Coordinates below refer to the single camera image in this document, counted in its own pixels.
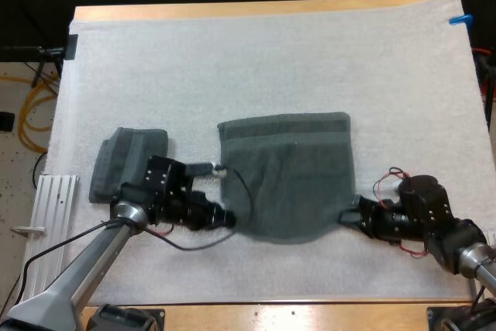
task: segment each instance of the white towel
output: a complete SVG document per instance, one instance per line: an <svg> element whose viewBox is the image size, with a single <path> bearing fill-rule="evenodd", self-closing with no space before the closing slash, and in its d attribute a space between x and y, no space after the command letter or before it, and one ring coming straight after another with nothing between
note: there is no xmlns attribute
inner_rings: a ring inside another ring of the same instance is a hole
<svg viewBox="0 0 496 331"><path fill-rule="evenodd" d="M286 16L78 22L46 171L81 177L72 234L109 216L88 203L98 148L120 126L166 129L169 156L219 160L217 124L278 113L351 116L357 192L390 166L431 174L453 214L496 228L496 175L460 0ZM219 183L196 183L219 200ZM391 184L384 183L384 196ZM176 229L193 246L223 231ZM89 237L73 243L73 259ZM92 302L150 304L308 298L456 298L468 281L432 257L340 229L281 246L237 235L185 253L145 233L121 252Z"/></svg>

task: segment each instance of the red wire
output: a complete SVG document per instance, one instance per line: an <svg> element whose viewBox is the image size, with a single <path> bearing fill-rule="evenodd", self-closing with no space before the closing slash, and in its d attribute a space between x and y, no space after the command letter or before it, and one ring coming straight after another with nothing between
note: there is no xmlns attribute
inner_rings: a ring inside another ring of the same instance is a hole
<svg viewBox="0 0 496 331"><path fill-rule="evenodd" d="M418 252L418 251L409 250L408 248L403 246L403 244L401 244L401 243L399 244L399 247L400 247L400 250L402 250L406 253L410 253L410 255L412 255L412 256L425 257L429 254L429 252L425 248L422 252Z"/></svg>
<svg viewBox="0 0 496 331"><path fill-rule="evenodd" d="M410 175L408 172L387 172L382 178L379 179L379 182L377 183L377 197L379 199L379 203L381 204L383 209L386 209L386 205L382 201L381 197L381 182L388 178L389 176L396 176L397 178L403 180L404 178L409 178Z"/></svg>
<svg viewBox="0 0 496 331"><path fill-rule="evenodd" d="M493 54L492 50L487 50L486 48L472 48L472 52L478 52L478 53L486 54L488 56Z"/></svg>

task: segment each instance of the black cable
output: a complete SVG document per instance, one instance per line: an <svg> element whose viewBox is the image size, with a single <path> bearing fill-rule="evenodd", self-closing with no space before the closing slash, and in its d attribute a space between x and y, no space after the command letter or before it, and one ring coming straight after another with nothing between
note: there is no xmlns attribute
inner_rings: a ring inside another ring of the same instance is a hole
<svg viewBox="0 0 496 331"><path fill-rule="evenodd" d="M17 296L17 299L15 300L15 304L17 305L21 301L22 294L24 293L24 290L26 289L26 280L27 280L28 268L29 268L30 264L34 260L39 259L40 257L46 255L47 253L50 253L50 252L56 250L57 248L60 248L62 246L65 246L66 244L68 244L68 243L70 243L70 242L72 242L74 240L78 240L79 238L81 238L83 236L86 236L89 233L92 233L92 232L94 232L97 229L100 229L100 228L102 228L104 226L108 226L108 225L113 224L113 223L115 223L115 220L109 220L109 221L102 222L101 224L98 224L97 226L93 226L92 228L86 230L83 233L79 233L76 236L73 236L72 238L69 238L68 240L65 240L64 242L60 242L60 243L56 244L55 246L52 246L50 248L47 248L44 251L41 251L37 255L34 255L29 260L27 260L27 262L24 264L24 268L22 269L22 283L21 283L21 288L19 290L19 295Z"/></svg>
<svg viewBox="0 0 496 331"><path fill-rule="evenodd" d="M34 187L35 189L37 189L37 188L38 188L38 185L36 185L36 180L35 180L35 176L36 176L36 169L38 168L38 164L40 164L41 159L42 159L44 156L46 156L46 155L47 155L47 152L42 153L42 154L38 157L38 159L36 159L36 163L34 164L34 167L33 167L33 173L31 174L31 176L32 176L31 178L32 178L32 181L33 181L33 187Z"/></svg>
<svg viewBox="0 0 496 331"><path fill-rule="evenodd" d="M36 86L36 82L37 82L37 80L38 80L38 79L41 79L41 80L43 81L43 83L46 85L46 87L47 87L48 89L50 89L50 91L51 91L54 95L56 95L56 96L58 96L58 95L59 95L57 91L55 91L53 88L51 88L51 87L50 87L50 85L48 84L48 81L46 81L46 80L45 80L45 78L43 78L43 77L41 76L41 74L45 74L45 73L43 73L43 72L42 72L42 73L40 74L38 70L36 70L36 69L35 69L34 67L32 67L31 65L29 65L27 62L24 62L24 64L25 64L28 68L30 68L31 70L33 70L33 71L35 72L35 74L36 74L36 75L35 75L35 77L34 77L34 81L33 81L33 82L34 82L33 87L34 87L34 86Z"/></svg>
<svg viewBox="0 0 496 331"><path fill-rule="evenodd" d="M479 300L481 299L481 296L482 296L482 294L484 293L484 290L485 290L485 289L486 289L486 288L485 288L484 286L481 286L481 287L480 287L480 290L479 290L479 292L477 293L477 296L475 297L474 302L472 302L472 306L470 307L470 313L472 313L472 312L474 311L475 306L477 305L477 303L478 303L478 302L479 302Z"/></svg>
<svg viewBox="0 0 496 331"><path fill-rule="evenodd" d="M224 169L228 172L233 172L238 177L238 180L241 183L241 185L244 187L246 195L248 195L248 200L250 201L250 217L248 218L248 222L250 222L253 218L253 215L255 214L255 202L253 201L253 196L250 193L250 189L248 188L248 185L246 184L245 180L241 176L241 173L238 172L238 170L231 167L225 167L225 166L220 166L220 167L221 168L216 169L216 171L220 171Z"/></svg>
<svg viewBox="0 0 496 331"><path fill-rule="evenodd" d="M174 243L171 240L167 239L165 236L161 236L159 233L157 233L157 232L155 232L155 231L153 231L151 229L143 228L143 231L144 232L147 232L148 234L151 234L152 236L155 236L159 240L163 240L165 243L170 244L173 248L177 248L180 251L199 251L199 250L205 250L207 248L214 247L214 246L218 245L219 243L222 243L222 242L228 240L230 237L232 237L234 234L236 234L236 232L233 231L233 232L227 234L226 236L224 236L223 238L221 238L220 240L215 240L215 241L213 241L211 243L205 244L204 246L183 247L183 246L179 246L177 243Z"/></svg>
<svg viewBox="0 0 496 331"><path fill-rule="evenodd" d="M215 168L215 170L216 171L226 170L228 172L233 172L238 177L239 182L241 182L241 184L243 185L243 187L244 187L244 189L246 191L246 195L248 196L248 199L250 200L250 218L248 219L248 222L250 222L251 219L253 218L254 213L255 213L255 205L253 203L253 196L251 195L250 190L248 189L248 185L246 184L245 180L241 176L241 173L238 172L238 170L235 170L234 168L229 168L229 167L224 167L224 166L218 166L218 167ZM181 250L181 251L199 251L199 250L205 250L207 248L214 247L214 246L216 246L216 245L218 245L218 244L220 244L222 242L225 242L226 240L228 240L229 238L231 238L233 235L236 234L236 231L234 230L231 233L227 234L226 236L222 237L221 239L215 240L215 241L213 241L211 243L208 243L208 244L205 244L204 246L183 247L183 246L180 246L177 243L174 243L173 241L169 240L165 236L161 236L159 233L157 233L157 232L155 232L155 231L153 231L151 229L143 228L143 231L151 234L152 236L155 236L159 240L163 240L165 243L168 243L172 247L177 248L178 250Z"/></svg>
<svg viewBox="0 0 496 331"><path fill-rule="evenodd" d="M23 64L25 64L25 65L26 65L29 69L31 69L31 70L32 70L32 71L34 71L35 73L38 73L38 71L37 71L34 67L32 67L30 64L28 64L27 62L25 62L25 61L24 61L24 62L22 62L22 63L23 63ZM41 75L45 75L45 77L46 77L47 79L51 79L51 78L53 78L53 77L51 77L49 74L45 73L44 71L41 71L41 73L40 73L40 79L41 79L42 81L44 81L45 83L46 83L47 81L46 81L46 80L45 80L45 79L44 79Z"/></svg>
<svg viewBox="0 0 496 331"><path fill-rule="evenodd" d="M16 289L16 286L17 284L19 283L19 279L21 278L20 275L17 276L17 279L15 280L14 282L14 285L12 286L12 288L10 289L9 291L9 294L7 295L7 299L5 300L5 302L3 303L3 306L2 306L2 310L0 310L0 319L2 318L2 315L3 315L3 312L5 311L5 308L7 308L7 304L9 303L9 299L10 297L12 296L12 293L14 292L14 290Z"/></svg>

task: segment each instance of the wooden table edge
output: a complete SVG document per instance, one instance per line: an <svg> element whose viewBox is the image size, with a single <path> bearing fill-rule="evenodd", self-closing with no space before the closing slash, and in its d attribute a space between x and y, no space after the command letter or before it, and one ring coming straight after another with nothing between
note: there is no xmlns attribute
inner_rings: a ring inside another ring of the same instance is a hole
<svg viewBox="0 0 496 331"><path fill-rule="evenodd" d="M409 5L425 0L294 0L148 5L96 5L76 8L77 21L193 19L202 17L260 16L300 12L346 11Z"/></svg>

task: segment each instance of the yellow cable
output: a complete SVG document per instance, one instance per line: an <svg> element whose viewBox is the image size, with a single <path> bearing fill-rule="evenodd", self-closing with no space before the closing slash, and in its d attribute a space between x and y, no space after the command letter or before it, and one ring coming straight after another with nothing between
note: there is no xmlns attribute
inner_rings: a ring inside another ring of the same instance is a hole
<svg viewBox="0 0 496 331"><path fill-rule="evenodd" d="M16 78L16 77L0 77L0 81L17 81L19 83L27 83L27 84L31 84L33 83L31 80L29 79L24 79L24 78Z"/></svg>
<svg viewBox="0 0 496 331"><path fill-rule="evenodd" d="M45 147L38 145L33 140L31 140L31 138L29 138L28 134L26 133L26 131L24 129L24 125L26 124L28 127L31 126L27 122L27 116L28 116L28 114L31 113L31 111L36 106L38 106L39 104L41 104L43 102L46 102L46 101L49 101L51 99L56 98L55 95L51 95L51 96L46 96L46 97L40 98L36 101L33 101L35 99L35 97L39 93L41 93L43 90L50 91L50 89L48 87L49 82L47 82L47 84L38 84L35 88L33 88L33 90L31 90L31 92L26 96L26 100L24 101L24 104L22 105L21 111L19 113L19 123L18 123L18 128L17 128L17 132L19 135L19 141L27 149L32 150L32 151L37 152L37 153L44 153L45 151L47 151L47 149Z"/></svg>
<svg viewBox="0 0 496 331"><path fill-rule="evenodd" d="M52 128L52 126L46 126L46 127L35 127L33 126L31 123L29 123L29 120L27 119L27 116L31 113L31 111L37 107L39 104L43 104L44 102L47 102L49 100L53 100L54 98L57 98L56 95L51 95L51 96L45 96L43 98L38 98L33 104L31 104L27 109L26 109L26 119L25 119L25 123L26 123L26 126L31 129L32 131L35 131L35 132L46 132L46 131L50 131L50 128Z"/></svg>
<svg viewBox="0 0 496 331"><path fill-rule="evenodd" d="M24 125L26 125L26 127L28 127L29 129L31 129L32 131L35 131L35 132L45 132L45 131L50 130L51 126L35 127L35 126L31 125L28 122L27 117L35 107L37 107L38 105L40 105L44 102L47 102L49 100L53 100L54 98L57 97L56 95L50 95L50 96L45 96L45 97L38 98L37 100L35 100L36 96L44 90L49 91L50 93L53 94L53 89L50 87L50 84L54 83L57 79L58 79L58 76L56 76L56 75L51 76L50 78L47 78L47 79L41 79L42 84L38 84L26 96L26 99L24 100L24 103L22 104L21 110L19 112L19 121L17 124L17 134L19 137L19 141L27 149L35 151L37 153L44 153L45 151L47 151L47 149L45 147L38 145L33 140L31 140L31 138L26 133L26 130L24 129ZM32 81L30 79L18 78L18 77L8 77L8 76L0 77L0 81L14 81L14 82L26 83L26 84L32 83Z"/></svg>

